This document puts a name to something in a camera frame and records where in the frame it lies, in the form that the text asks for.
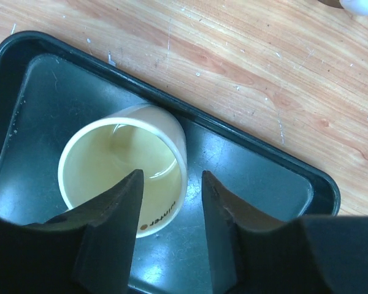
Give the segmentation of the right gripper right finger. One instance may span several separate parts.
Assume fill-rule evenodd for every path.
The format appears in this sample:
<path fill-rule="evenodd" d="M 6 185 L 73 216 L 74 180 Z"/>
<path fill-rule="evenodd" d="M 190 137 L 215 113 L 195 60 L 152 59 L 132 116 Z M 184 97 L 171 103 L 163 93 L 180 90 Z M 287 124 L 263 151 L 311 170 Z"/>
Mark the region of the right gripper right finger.
<path fill-rule="evenodd" d="M 202 174 L 214 293 L 368 293 L 368 216 L 280 221 Z"/>

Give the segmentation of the pink mug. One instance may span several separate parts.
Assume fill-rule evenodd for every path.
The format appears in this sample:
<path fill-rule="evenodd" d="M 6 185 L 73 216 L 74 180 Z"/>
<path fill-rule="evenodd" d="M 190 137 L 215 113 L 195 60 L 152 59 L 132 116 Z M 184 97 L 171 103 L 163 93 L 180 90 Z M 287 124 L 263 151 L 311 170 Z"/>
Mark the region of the pink mug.
<path fill-rule="evenodd" d="M 340 4 L 352 14 L 368 16 L 368 0 L 340 0 Z"/>

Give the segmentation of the cream yellow mug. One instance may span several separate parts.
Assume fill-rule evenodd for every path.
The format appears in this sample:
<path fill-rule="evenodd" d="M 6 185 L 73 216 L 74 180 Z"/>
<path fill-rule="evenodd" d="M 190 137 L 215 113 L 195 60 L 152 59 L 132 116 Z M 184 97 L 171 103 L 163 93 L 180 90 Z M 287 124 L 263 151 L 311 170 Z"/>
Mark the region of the cream yellow mug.
<path fill-rule="evenodd" d="M 138 104 L 78 130 L 61 153 L 59 191 L 72 210 L 135 169 L 144 173 L 136 236 L 146 237 L 174 220 L 188 188 L 185 133 L 168 111 Z"/>

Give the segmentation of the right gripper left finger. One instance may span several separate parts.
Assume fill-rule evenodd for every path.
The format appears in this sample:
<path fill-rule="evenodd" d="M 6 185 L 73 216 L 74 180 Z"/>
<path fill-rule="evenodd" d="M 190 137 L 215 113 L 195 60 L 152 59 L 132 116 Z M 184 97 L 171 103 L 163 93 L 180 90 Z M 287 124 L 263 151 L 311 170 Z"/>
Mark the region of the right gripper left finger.
<path fill-rule="evenodd" d="M 126 293 L 143 191 L 134 170 L 43 224 L 0 218 L 0 293 Z"/>

